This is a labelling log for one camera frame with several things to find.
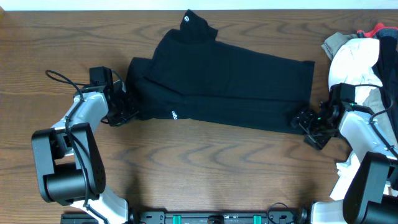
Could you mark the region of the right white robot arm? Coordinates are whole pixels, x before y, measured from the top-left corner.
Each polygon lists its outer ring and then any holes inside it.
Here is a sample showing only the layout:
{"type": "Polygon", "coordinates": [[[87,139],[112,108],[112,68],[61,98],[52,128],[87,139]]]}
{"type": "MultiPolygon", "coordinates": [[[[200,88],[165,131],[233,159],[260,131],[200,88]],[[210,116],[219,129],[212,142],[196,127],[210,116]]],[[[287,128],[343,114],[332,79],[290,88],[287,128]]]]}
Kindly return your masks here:
{"type": "Polygon", "coordinates": [[[351,182],[342,186],[343,199],[314,203],[310,223],[397,223],[397,197],[384,194],[386,185],[397,189],[397,152],[374,117],[370,108],[347,101],[294,116],[292,126],[304,131],[309,145],[320,150],[338,136],[359,161],[351,182]]]}

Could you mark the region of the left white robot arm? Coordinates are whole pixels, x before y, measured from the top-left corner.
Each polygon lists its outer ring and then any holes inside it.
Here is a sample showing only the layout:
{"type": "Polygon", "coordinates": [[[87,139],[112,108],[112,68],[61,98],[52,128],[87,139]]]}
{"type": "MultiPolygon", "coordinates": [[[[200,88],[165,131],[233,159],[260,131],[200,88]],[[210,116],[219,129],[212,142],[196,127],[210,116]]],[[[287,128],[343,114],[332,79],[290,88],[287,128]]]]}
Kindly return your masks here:
{"type": "Polygon", "coordinates": [[[139,223],[127,200],[106,184],[96,128],[124,113],[125,84],[92,83],[76,91],[65,116],[31,138],[39,192],[44,201],[86,212],[91,222],[139,223]]]}

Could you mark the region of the black t-shirt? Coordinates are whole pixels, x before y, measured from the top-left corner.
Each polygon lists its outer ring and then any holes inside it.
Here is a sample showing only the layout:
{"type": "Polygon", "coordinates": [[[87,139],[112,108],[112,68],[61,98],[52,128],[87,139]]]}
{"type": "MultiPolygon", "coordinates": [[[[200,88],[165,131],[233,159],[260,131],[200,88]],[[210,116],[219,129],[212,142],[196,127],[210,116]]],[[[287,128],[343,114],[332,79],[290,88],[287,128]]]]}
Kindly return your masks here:
{"type": "Polygon", "coordinates": [[[152,58],[131,60],[126,85],[140,120],[194,119],[300,134],[291,122],[308,106],[315,64],[217,40],[193,11],[169,30],[152,58]]]}

